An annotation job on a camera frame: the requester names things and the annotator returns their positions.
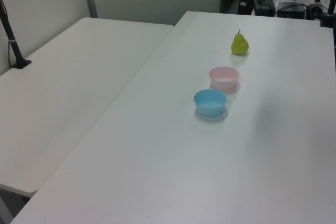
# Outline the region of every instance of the green pear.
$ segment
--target green pear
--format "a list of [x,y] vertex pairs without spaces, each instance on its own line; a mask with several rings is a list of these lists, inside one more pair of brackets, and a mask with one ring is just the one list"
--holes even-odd
[[248,43],[242,34],[237,33],[235,38],[233,39],[231,50],[234,54],[243,55],[248,50]]

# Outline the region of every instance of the blue bowl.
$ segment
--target blue bowl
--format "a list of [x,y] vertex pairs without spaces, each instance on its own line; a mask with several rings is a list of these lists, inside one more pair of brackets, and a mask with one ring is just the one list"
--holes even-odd
[[217,116],[223,113],[226,95],[214,89],[205,89],[194,96],[196,110],[204,116]]

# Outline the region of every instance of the floor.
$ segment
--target floor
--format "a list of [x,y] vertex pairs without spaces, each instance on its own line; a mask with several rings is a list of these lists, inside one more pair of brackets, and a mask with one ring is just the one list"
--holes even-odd
[[28,201],[28,197],[0,189],[0,224],[9,224]]

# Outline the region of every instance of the bowl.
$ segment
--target bowl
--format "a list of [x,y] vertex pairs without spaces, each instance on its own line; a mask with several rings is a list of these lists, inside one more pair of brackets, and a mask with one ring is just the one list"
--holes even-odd
[[194,96],[196,110],[204,116],[217,116],[223,113],[226,95],[215,89],[201,90]]
[[217,67],[209,73],[211,85],[216,89],[232,89],[237,84],[239,72],[231,67]]

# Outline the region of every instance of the black pole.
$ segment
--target black pole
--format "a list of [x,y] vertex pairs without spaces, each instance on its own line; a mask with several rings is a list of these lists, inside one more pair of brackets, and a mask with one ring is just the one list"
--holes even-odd
[[29,65],[32,61],[26,60],[22,57],[22,54],[20,52],[19,46],[16,42],[16,39],[14,37],[11,25],[8,21],[8,16],[5,10],[5,7],[3,6],[3,1],[0,0],[0,19],[2,22],[2,25],[4,26],[4,29],[7,33],[8,41],[11,44],[11,47],[13,49],[13,52],[15,54],[16,58],[16,64],[14,64],[13,68],[23,69],[25,66]]
[[322,27],[333,27],[335,4],[336,0],[330,0],[327,15],[322,18],[320,23]]

